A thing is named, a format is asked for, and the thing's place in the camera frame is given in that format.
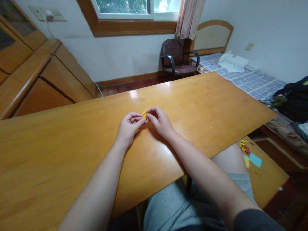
white cable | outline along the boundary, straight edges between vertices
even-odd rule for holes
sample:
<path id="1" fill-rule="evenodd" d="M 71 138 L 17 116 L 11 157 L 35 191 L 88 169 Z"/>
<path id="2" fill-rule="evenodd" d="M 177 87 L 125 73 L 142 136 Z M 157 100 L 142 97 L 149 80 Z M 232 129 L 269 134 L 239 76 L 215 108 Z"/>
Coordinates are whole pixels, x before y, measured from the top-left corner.
<path id="1" fill-rule="evenodd" d="M 56 35 L 54 34 L 54 32 L 52 32 L 52 30 L 51 30 L 51 28 L 49 27 L 49 24 L 48 24 L 48 22 L 46 21 L 46 18 L 45 18 L 45 17 L 44 17 L 44 20 L 45 20 L 45 22 L 46 22 L 46 25 L 47 25 L 47 27 L 48 27 L 50 33 L 51 33 L 54 37 L 56 37 L 57 39 L 59 39 L 59 40 L 61 41 L 61 43 L 65 46 L 65 48 L 75 57 L 76 61 L 78 62 L 78 59 L 76 58 L 76 56 L 67 48 L 67 46 L 64 44 L 64 42 L 63 42 L 58 36 L 56 36 Z M 101 90 L 100 90 L 99 86 L 97 85 L 97 83 L 93 80 L 92 76 L 86 71 L 86 69 L 85 69 L 79 62 L 78 62 L 78 64 L 84 69 L 84 71 L 87 73 L 87 75 L 90 77 L 90 79 L 92 79 L 92 81 L 95 83 L 95 85 L 97 86 L 97 88 L 98 88 L 100 94 L 101 94 L 102 97 L 103 97 L 103 93 L 101 92 Z"/>

white wall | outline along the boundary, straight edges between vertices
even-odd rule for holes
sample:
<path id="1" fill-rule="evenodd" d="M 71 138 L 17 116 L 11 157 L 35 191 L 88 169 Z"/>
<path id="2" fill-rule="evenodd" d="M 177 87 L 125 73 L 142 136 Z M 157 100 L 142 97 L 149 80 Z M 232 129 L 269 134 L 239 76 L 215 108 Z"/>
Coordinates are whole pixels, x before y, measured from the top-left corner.
<path id="1" fill-rule="evenodd" d="M 200 23 L 229 22 L 234 31 L 227 51 L 291 83 L 308 75 L 307 10 L 307 0 L 206 0 Z M 246 51 L 249 43 L 255 46 Z"/>
<path id="2" fill-rule="evenodd" d="M 45 22 L 27 7 L 59 7 L 67 22 L 50 27 L 95 81 L 122 78 L 159 70 L 161 44 L 168 35 L 94 38 L 76 0 L 15 0 L 31 20 L 52 38 Z M 307 0 L 206 0 L 201 21 L 222 19 L 234 26 L 227 47 L 251 64 L 285 82 L 308 75 Z M 251 51 L 245 51 L 249 43 Z"/>
<path id="3" fill-rule="evenodd" d="M 174 38 L 173 34 L 94 38 L 76 0 L 15 1 L 50 39 L 46 23 L 38 21 L 28 6 L 60 8 L 67 22 L 49 25 L 96 82 L 158 71 L 161 45 Z"/>

black sleeve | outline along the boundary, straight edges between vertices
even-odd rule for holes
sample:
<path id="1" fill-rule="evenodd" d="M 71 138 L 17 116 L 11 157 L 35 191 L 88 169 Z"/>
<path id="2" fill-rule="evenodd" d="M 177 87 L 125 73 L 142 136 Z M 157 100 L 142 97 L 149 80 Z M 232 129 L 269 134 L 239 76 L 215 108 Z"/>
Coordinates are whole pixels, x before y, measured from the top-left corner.
<path id="1" fill-rule="evenodd" d="M 234 231 L 285 231 L 265 212 L 248 209 L 240 212 L 234 221 Z"/>

dark red chair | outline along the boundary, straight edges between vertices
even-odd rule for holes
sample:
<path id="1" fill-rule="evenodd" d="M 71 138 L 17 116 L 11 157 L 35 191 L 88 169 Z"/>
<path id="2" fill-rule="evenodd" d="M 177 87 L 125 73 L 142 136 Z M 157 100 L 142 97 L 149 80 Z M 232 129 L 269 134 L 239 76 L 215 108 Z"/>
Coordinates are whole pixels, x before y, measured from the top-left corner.
<path id="1" fill-rule="evenodd" d="M 189 53 L 196 55 L 196 66 L 184 65 L 184 55 Z M 163 71 L 173 75 L 190 75 L 194 73 L 200 61 L 198 52 L 190 51 L 183 53 L 180 41 L 173 38 L 167 39 L 161 46 L 160 58 Z"/>

left hand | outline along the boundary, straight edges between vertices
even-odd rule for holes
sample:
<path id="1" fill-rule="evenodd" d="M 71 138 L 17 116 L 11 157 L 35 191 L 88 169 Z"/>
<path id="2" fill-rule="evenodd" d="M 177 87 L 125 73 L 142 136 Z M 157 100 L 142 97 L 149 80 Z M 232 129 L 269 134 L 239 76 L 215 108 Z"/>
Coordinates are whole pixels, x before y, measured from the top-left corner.
<path id="1" fill-rule="evenodd" d="M 121 121 L 115 143 L 124 145 L 126 149 L 132 144 L 135 133 L 144 123 L 142 115 L 135 112 L 128 113 Z"/>

